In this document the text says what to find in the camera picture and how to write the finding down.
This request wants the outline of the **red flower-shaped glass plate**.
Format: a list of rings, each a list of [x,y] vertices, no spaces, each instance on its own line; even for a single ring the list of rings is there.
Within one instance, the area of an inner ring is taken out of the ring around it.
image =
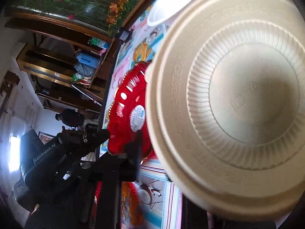
[[[114,101],[109,110],[110,132],[108,152],[113,155],[125,151],[125,145],[136,139],[138,131],[142,133],[142,158],[146,159],[153,150],[146,123],[145,72],[150,61],[141,61],[123,77],[117,88]]]

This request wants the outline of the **beige plastic bowl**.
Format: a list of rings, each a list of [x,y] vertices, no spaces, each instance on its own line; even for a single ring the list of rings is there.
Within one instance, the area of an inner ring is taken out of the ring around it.
[[[273,220],[304,192],[304,19],[292,0],[197,0],[149,67],[165,172],[199,207]]]

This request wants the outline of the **colourful fruit-print tablecloth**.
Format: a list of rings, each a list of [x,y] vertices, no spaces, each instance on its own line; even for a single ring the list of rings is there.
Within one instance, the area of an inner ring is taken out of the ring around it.
[[[145,72],[169,28],[149,26],[148,15],[146,9],[131,26],[131,38],[118,48],[102,122],[111,138],[101,145],[100,153],[122,153],[140,132],[139,179],[121,184],[121,227],[180,228],[182,194],[153,151],[145,109]]]

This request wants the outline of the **wooden shelf unit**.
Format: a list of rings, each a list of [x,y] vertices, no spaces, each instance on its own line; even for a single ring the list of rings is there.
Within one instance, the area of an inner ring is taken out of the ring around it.
[[[59,40],[69,44],[69,48],[73,50],[74,56],[69,57],[37,44],[26,44],[17,56],[17,63],[22,71],[52,83],[48,90],[44,87],[35,90],[39,97],[45,99],[46,104],[50,101],[58,102],[89,115],[101,112],[112,64],[107,61],[108,52],[100,54],[100,48],[89,45],[90,35],[62,25],[29,18],[12,17],[5,27]],[[76,56],[81,53],[97,58],[98,64],[88,77],[77,80],[80,62]]]

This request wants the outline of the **blue plastic jug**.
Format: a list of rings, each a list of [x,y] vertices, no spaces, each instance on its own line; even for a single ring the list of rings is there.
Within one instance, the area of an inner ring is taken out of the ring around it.
[[[79,53],[76,56],[76,59],[79,61],[79,63],[83,65],[87,65],[94,69],[97,69],[99,67],[99,58],[96,57],[95,55],[90,55],[87,53]]]

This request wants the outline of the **small black box device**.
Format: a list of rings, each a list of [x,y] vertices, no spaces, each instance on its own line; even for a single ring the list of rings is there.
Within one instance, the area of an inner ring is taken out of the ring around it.
[[[125,28],[120,28],[118,32],[118,40],[121,42],[127,42],[132,36],[132,31]]]

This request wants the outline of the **flower painting wall panel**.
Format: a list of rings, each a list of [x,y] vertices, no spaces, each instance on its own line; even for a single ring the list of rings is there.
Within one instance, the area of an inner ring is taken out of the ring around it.
[[[11,0],[8,16],[40,15],[83,25],[112,37],[142,0]]]

